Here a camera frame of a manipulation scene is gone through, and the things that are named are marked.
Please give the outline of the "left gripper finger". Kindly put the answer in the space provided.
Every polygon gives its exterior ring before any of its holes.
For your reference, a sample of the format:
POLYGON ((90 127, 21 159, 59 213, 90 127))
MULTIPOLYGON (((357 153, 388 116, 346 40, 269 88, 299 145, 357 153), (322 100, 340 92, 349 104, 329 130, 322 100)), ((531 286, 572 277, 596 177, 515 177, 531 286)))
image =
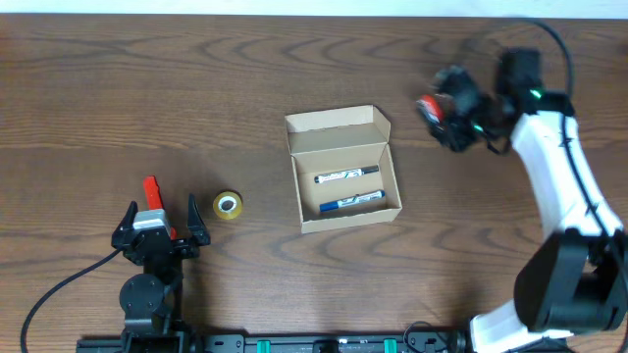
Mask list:
POLYGON ((135 201, 131 201, 125 215, 116 227, 117 238, 124 238, 128 233, 133 231, 133 221, 136 214, 137 203, 135 201))
POLYGON ((196 199, 193 194, 189 194, 188 197, 186 226, 191 237, 199 246, 206 246, 211 243, 210 233, 200 216, 196 199))

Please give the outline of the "yellow tape roll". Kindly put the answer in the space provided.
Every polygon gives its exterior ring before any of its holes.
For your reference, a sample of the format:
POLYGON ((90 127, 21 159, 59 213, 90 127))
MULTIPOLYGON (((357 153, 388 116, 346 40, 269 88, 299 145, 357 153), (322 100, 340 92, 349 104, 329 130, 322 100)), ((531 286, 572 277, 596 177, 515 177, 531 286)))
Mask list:
POLYGON ((238 193, 224 191, 218 194, 213 201, 213 210, 221 220, 234 220, 243 210, 243 202, 238 193))

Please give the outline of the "red black stapler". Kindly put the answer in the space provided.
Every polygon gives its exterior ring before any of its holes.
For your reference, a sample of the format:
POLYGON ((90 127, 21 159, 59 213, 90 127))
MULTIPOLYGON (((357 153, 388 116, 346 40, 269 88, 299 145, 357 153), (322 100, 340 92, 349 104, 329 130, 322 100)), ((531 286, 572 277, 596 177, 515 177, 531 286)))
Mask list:
POLYGON ((425 121, 432 126, 440 126, 445 113, 433 95, 423 95, 416 101, 417 109, 425 121))

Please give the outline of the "blue whiteboard marker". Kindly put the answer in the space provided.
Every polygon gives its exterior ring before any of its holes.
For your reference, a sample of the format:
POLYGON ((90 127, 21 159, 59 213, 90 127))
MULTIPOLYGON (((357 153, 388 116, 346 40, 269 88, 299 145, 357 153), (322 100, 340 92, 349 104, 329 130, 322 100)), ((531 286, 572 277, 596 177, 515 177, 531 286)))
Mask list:
POLYGON ((360 204, 368 203, 371 201, 376 201, 383 199, 386 196, 386 192, 384 190, 376 190, 364 194, 356 194, 351 197, 347 197, 344 199, 339 199, 327 203, 323 203, 319 205, 319 211, 321 213, 331 212, 337 209, 353 207, 360 204))

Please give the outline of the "black whiteboard marker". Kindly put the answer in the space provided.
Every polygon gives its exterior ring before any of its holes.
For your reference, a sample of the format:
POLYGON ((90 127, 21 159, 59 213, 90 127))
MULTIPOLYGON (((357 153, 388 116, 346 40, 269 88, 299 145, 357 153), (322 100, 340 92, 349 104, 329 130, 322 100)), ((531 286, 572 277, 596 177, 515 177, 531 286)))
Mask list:
POLYGON ((354 178, 354 177, 363 177, 365 175, 377 173, 380 168, 377 165, 367 166, 361 168, 355 168, 350 170, 338 171, 333 173, 321 174, 314 177, 315 183, 325 183, 329 181, 346 179, 346 178, 354 178))

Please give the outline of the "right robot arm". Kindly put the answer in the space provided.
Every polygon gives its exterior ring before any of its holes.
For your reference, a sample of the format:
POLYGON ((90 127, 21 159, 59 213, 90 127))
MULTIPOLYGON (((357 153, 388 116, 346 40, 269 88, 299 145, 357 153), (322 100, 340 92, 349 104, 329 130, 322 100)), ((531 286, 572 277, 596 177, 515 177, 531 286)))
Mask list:
POLYGON ((627 313, 627 231, 588 165, 569 94, 544 88, 539 51, 504 52, 490 94, 465 69, 445 68, 417 108, 454 152, 504 139, 524 165, 542 222, 542 244, 512 298, 471 320, 470 350, 516 352, 617 329, 627 313))

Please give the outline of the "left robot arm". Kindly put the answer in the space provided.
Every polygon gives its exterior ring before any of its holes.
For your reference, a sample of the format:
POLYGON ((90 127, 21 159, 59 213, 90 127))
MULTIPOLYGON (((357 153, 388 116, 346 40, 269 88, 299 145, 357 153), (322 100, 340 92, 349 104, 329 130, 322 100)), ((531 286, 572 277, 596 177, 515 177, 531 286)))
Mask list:
POLYGON ((172 238, 163 209, 142 211, 131 202, 112 234, 112 247, 143 272, 120 291, 125 331, 138 337, 166 337, 186 331, 183 321, 183 266, 211 242, 193 195, 188 197, 188 237, 172 238))

